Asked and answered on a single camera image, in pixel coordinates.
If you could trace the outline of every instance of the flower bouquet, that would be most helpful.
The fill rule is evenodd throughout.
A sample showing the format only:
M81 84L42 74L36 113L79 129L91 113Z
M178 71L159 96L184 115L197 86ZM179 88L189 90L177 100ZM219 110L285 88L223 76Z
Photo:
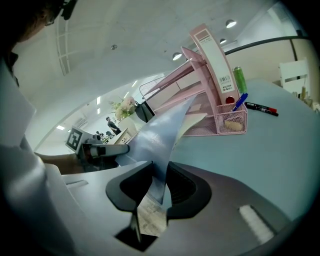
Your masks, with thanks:
M112 109L114 109L115 118L121 121L132 115L135 112L135 102L133 97L126 97L121 103L110 102Z

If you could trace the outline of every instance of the red marker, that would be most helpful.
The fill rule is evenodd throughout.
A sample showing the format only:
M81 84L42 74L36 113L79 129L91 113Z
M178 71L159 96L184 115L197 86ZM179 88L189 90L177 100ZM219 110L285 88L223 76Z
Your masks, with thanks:
M250 102L245 102L244 103L246 107L250 106L250 107L254 107L254 108L261 108L261 109L264 109L264 110L269 110L273 113L277 113L277 110L275 108L272 108L272 107L268 107L268 106L263 106L263 105L259 105L259 104L254 104L254 103L250 103Z

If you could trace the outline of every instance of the person's arm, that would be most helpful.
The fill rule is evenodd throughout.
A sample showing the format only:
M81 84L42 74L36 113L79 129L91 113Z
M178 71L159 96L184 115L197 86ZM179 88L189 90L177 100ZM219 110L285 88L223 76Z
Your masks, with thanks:
M61 175L82 174L84 168L78 161L76 154L43 155L35 153L45 164L55 165L59 168Z

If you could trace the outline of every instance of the glasses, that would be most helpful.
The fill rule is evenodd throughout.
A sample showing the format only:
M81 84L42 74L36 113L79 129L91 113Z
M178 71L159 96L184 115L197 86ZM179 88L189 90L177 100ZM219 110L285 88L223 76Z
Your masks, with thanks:
M45 26L48 27L55 23L55 19L58 17L60 10L57 10L56 12L50 11L49 15L46 16L46 23Z

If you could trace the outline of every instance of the white label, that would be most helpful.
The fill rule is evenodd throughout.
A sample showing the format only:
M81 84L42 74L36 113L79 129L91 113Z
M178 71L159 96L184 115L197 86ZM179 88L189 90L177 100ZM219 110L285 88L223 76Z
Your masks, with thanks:
M230 75L228 74L219 78L219 86L223 94L235 89L232 86Z
M208 61L210 62L213 71L218 79L218 84L222 94L235 90L235 85L231 79L229 67L226 59L220 51L219 46L209 34L207 29L195 34L194 37L201 45Z

